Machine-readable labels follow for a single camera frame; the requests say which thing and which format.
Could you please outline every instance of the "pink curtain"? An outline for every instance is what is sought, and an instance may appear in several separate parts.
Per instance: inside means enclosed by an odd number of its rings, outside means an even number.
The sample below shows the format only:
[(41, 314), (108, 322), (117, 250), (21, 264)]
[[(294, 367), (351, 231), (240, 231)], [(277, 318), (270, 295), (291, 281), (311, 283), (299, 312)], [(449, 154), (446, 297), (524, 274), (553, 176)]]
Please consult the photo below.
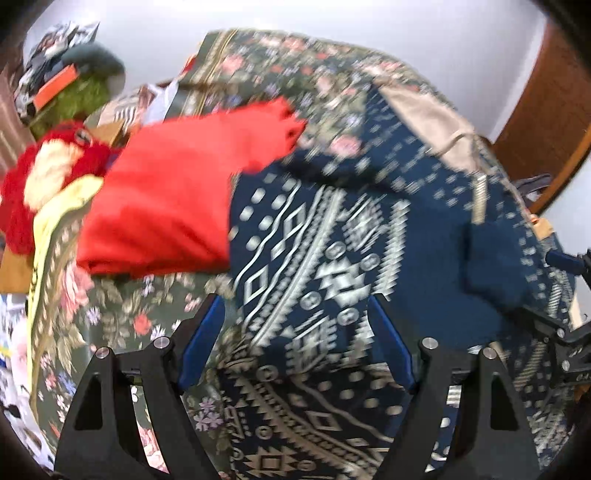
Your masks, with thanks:
[(35, 139), (20, 121), (6, 70), (0, 73), (0, 180)]

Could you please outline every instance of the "red plush toy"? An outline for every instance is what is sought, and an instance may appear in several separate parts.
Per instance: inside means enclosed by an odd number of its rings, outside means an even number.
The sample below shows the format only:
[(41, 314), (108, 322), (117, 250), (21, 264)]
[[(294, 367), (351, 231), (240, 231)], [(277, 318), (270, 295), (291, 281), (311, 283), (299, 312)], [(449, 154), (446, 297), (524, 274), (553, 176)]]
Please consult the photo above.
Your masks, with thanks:
[(32, 254), (36, 213), (75, 179), (104, 176), (111, 153), (79, 122), (61, 124), (28, 147), (2, 183), (0, 229), (10, 250)]

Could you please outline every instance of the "orange object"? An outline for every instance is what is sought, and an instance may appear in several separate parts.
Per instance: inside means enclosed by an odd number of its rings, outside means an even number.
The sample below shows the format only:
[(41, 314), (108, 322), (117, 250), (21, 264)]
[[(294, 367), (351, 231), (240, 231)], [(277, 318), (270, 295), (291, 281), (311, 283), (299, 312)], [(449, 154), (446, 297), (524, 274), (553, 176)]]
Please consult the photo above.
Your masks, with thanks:
[(52, 98), (78, 78), (78, 72), (74, 65), (68, 65), (49, 82), (41, 87), (33, 99), (33, 105), (37, 112), (46, 106)]
[(305, 126), (279, 98), (144, 127), (93, 199), (77, 264), (136, 278), (227, 271), (232, 176), (289, 154)]

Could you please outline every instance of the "wood trim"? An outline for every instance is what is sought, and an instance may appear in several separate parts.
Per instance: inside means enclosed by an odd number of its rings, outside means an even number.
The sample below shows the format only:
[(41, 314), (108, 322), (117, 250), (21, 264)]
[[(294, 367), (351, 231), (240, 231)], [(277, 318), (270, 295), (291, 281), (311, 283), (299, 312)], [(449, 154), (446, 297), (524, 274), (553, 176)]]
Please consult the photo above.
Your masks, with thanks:
[(544, 190), (544, 193), (540, 196), (540, 198), (537, 199), (531, 206), (531, 213), (539, 215), (550, 206), (550, 203), (556, 198), (562, 189), (568, 185), (574, 174), (577, 173), (577, 170), (587, 158), (590, 150), (591, 125), (587, 127), (587, 131), (585, 132), (581, 143), (566, 161), (558, 176), (552, 180), (552, 183), (550, 183), (548, 188)]

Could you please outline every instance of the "plush toy eye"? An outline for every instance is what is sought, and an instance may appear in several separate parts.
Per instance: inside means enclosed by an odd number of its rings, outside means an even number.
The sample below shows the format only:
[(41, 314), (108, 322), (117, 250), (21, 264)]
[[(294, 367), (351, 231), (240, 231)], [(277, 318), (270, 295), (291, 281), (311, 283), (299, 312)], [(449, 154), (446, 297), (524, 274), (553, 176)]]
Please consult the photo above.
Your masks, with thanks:
[(74, 139), (81, 147), (88, 147), (89, 145), (92, 145), (92, 137), (86, 130), (77, 130), (74, 134)]

